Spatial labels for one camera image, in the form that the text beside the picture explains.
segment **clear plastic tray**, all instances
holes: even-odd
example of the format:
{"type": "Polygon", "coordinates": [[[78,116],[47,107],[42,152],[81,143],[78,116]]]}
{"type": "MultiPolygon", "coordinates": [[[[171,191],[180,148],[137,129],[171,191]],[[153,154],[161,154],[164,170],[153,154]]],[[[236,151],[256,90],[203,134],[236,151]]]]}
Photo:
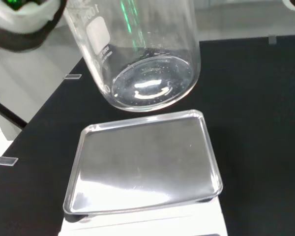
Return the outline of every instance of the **clear plastic tray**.
{"type": "Polygon", "coordinates": [[[203,114],[191,110],[85,128],[63,209],[137,211],[210,199],[222,188],[203,114]]]}

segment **black countertop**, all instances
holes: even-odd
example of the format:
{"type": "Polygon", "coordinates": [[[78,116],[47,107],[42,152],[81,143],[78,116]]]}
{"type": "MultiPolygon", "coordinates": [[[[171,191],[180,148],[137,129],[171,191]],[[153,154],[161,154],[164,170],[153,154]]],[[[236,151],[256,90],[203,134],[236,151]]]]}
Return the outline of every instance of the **black countertop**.
{"type": "Polygon", "coordinates": [[[80,132],[90,124],[174,111],[204,113],[224,182],[230,236],[295,236],[295,36],[201,43],[192,92],[161,111],[115,109],[81,60],[16,138],[0,166],[0,236],[56,236],[80,132]]]}

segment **glass beaker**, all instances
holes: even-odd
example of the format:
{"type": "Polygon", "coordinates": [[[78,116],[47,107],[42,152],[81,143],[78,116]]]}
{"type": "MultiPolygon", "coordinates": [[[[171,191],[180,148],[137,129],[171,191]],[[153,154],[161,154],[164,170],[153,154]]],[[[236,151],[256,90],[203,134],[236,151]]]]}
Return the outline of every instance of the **glass beaker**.
{"type": "Polygon", "coordinates": [[[117,108],[164,108],[198,80],[192,0],[68,0],[64,15],[99,90],[117,108]]]}

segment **tray rim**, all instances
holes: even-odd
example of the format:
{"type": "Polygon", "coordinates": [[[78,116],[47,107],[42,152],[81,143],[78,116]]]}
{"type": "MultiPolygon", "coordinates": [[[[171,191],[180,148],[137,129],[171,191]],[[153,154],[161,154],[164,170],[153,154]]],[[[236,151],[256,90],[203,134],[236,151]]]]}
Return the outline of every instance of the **tray rim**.
{"type": "Polygon", "coordinates": [[[165,206],[177,206],[183,203],[170,203],[170,204],[161,204],[161,205],[154,205],[154,206],[146,206],[146,207],[140,207],[140,208],[131,208],[131,209],[119,209],[119,210],[107,210],[107,211],[92,211],[92,212],[75,212],[72,211],[72,203],[73,203],[73,194],[75,192],[76,187],[76,181],[77,181],[77,170],[79,167],[79,161],[81,157],[81,151],[83,147],[83,143],[85,140],[85,137],[90,132],[98,132],[98,131],[106,131],[116,128],[125,128],[125,127],[131,127],[131,126],[137,126],[142,124],[153,124],[157,122],[164,122],[164,121],[171,121],[171,120],[179,120],[184,118],[197,118],[200,121],[201,128],[204,131],[204,138],[206,141],[206,147],[209,150],[209,154],[211,158],[209,158],[211,170],[214,173],[214,180],[218,183],[218,186],[214,189],[214,193],[211,196],[205,197],[205,198],[197,198],[197,199],[190,199],[190,201],[186,201],[184,203],[188,202],[196,202],[201,201],[204,199],[210,199],[218,196],[222,190],[223,190],[223,182],[222,178],[218,169],[218,165],[216,162],[216,158],[214,155],[213,147],[210,141],[210,137],[207,130],[207,125],[204,119],[204,115],[202,112],[192,109],[187,111],[180,111],[180,112],[174,112],[174,113],[166,113],[166,114],[159,114],[154,116],[147,116],[147,117],[140,117],[140,118],[131,118],[131,119],[124,119],[124,120],[116,120],[116,121],[110,121],[110,122],[104,122],[99,124],[92,124],[84,128],[80,134],[79,144],[77,147],[76,155],[74,158],[70,179],[68,183],[68,187],[66,190],[64,202],[63,202],[63,211],[66,214],[69,215],[86,215],[86,214],[112,214],[112,213],[124,213],[124,212],[132,212],[132,211],[138,211],[143,209],[155,209],[158,207],[165,207],[165,206]]]}

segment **white label on beaker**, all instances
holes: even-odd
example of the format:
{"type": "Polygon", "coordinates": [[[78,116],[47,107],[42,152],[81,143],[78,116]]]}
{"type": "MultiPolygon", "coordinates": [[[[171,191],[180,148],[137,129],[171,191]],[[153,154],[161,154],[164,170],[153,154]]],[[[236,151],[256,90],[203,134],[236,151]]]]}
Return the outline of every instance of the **white label on beaker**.
{"type": "Polygon", "coordinates": [[[100,54],[110,42],[110,35],[103,17],[96,17],[89,23],[87,35],[96,55],[100,54]]]}

